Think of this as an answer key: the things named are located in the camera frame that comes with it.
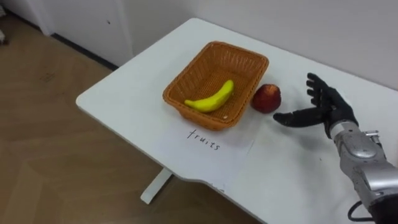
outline wicker basket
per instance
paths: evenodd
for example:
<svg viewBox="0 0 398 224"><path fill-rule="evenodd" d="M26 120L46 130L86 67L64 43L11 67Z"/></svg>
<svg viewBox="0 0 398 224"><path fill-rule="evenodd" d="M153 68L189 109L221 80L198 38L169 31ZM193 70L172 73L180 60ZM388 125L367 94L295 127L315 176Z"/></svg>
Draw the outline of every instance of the wicker basket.
<svg viewBox="0 0 398 224"><path fill-rule="evenodd" d="M234 126L242 117L268 67L260 54L223 42L210 42L163 92L163 99L181 116L206 129ZM184 104L215 94L226 80L234 81L234 93L220 109L201 113Z"/></svg>

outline white wall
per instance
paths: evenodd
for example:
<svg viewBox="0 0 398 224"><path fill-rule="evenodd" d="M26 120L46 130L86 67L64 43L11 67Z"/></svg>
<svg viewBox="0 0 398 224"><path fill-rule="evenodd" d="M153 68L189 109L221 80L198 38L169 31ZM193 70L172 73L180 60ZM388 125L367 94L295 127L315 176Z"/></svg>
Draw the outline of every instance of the white wall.
<svg viewBox="0 0 398 224"><path fill-rule="evenodd" d="M134 54L189 18L199 17L398 89L397 0L124 0L124 3Z"/></svg>
<svg viewBox="0 0 398 224"><path fill-rule="evenodd" d="M55 33L118 66L133 57L116 0L41 1Z"/></svg>
<svg viewBox="0 0 398 224"><path fill-rule="evenodd" d="M38 26L39 23L37 22L36 15L28 1L29 0L2 0L0 2L13 13Z"/></svg>

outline apple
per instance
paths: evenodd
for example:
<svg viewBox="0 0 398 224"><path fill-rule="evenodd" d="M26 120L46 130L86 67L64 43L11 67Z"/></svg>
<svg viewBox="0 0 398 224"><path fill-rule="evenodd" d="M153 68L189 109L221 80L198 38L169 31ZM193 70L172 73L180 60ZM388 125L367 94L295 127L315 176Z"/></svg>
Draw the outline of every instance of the apple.
<svg viewBox="0 0 398 224"><path fill-rule="evenodd" d="M274 84L264 84L254 94L251 106L261 113L271 113L278 109L281 102L279 87Z"/></svg>

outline white table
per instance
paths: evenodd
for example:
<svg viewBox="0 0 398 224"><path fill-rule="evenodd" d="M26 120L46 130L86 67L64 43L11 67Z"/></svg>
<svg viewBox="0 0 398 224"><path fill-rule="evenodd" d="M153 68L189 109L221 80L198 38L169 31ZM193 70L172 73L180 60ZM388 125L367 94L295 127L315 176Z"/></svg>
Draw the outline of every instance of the white table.
<svg viewBox="0 0 398 224"><path fill-rule="evenodd" d="M180 158L159 154L155 139L179 119L177 111L163 102L162 92L213 40L269 58L261 83L280 87L281 112L311 106L306 95L306 75L318 74L350 99L363 131L380 131L387 158L397 165L398 119L394 115L398 114L398 92L200 19L190 19L76 101L83 111L167 168L144 192L144 201L150 202L170 177L169 170L182 179L191 179L189 168L175 162ZM242 168L228 189L219 193L262 222L349 223L346 213L358 197L340 171L336 148L325 136L323 126L285 128L271 116L261 116L259 122L262 125ZM357 214L367 212L362 208Z"/></svg>

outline banana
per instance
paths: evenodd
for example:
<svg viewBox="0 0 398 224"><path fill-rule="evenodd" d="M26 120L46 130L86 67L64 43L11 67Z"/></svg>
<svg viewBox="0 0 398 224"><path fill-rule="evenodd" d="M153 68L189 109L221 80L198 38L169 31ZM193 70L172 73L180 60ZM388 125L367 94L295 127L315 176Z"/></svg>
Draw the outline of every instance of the banana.
<svg viewBox="0 0 398 224"><path fill-rule="evenodd" d="M233 90L234 82L232 80L228 80L213 96L196 101L185 100L184 103L202 113L212 112L225 104L228 98L232 95Z"/></svg>

